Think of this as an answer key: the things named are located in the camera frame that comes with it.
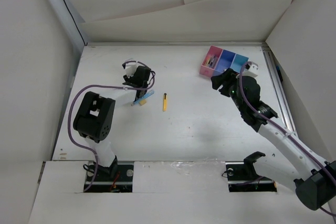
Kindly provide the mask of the blue teal gel pen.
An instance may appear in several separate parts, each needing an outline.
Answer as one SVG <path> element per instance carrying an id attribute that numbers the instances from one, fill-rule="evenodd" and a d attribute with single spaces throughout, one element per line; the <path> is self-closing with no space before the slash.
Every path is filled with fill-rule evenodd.
<path id="1" fill-rule="evenodd" d="M 210 64 L 209 64 L 209 67 L 210 67 L 210 68 L 215 68 L 217 59 L 218 59 L 217 56 L 214 56 L 214 57 L 211 59 L 211 62 L 210 62 Z"/>

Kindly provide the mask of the brown pink pen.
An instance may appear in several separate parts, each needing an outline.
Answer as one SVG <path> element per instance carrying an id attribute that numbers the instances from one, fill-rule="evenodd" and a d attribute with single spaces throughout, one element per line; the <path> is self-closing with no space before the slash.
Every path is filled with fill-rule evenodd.
<path id="1" fill-rule="evenodd" d="M 218 62 L 218 57 L 216 57 L 215 59 L 214 59 L 214 61 L 213 61 L 213 63 L 212 63 L 212 68 L 213 69 L 215 69 L 216 68 L 216 64 L 217 64 L 217 62 Z"/>

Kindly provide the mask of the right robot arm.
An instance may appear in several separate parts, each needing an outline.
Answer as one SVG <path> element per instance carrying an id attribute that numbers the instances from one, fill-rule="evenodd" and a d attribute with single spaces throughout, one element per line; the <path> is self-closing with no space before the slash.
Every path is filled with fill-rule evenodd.
<path id="1" fill-rule="evenodd" d="M 244 158 L 244 175 L 268 177 L 293 190 L 308 209 L 322 210 L 335 197 L 335 162 L 317 155 L 281 123 L 260 99 L 260 85 L 254 77 L 228 68 L 211 77 L 211 82 L 214 90 L 233 100 L 243 121 L 291 163 L 287 167 L 257 151 Z"/>

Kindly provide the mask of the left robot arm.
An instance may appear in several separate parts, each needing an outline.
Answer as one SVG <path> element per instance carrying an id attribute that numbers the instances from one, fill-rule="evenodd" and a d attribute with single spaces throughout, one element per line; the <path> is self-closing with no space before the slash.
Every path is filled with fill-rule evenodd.
<path id="1" fill-rule="evenodd" d="M 121 86 L 89 85 L 75 95 L 69 109 L 70 140 L 93 153 L 92 173 L 105 180 L 114 179 L 118 169 L 118 159 L 107 139 L 115 109 L 143 98 L 155 82 L 155 71 L 151 68 L 135 61 L 130 64 L 123 65 L 125 75 Z"/>

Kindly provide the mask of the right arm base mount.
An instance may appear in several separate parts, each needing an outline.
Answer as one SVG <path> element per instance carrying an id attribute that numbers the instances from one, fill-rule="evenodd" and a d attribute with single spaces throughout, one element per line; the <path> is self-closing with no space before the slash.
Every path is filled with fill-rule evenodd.
<path id="1" fill-rule="evenodd" d="M 253 167 L 258 159 L 265 156 L 262 152 L 254 152 L 243 161 L 225 162 L 222 177 L 227 179 L 230 193 L 277 192 L 276 183 L 258 175 Z"/>

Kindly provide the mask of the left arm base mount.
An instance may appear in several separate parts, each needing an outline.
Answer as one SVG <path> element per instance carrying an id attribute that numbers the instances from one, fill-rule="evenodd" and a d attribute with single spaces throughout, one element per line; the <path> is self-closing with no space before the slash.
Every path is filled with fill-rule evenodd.
<path id="1" fill-rule="evenodd" d="M 106 167 L 98 167 L 95 162 L 83 165 L 86 171 L 83 190 L 85 193 L 131 193 L 133 187 L 134 162 L 118 162 L 109 173 Z"/>

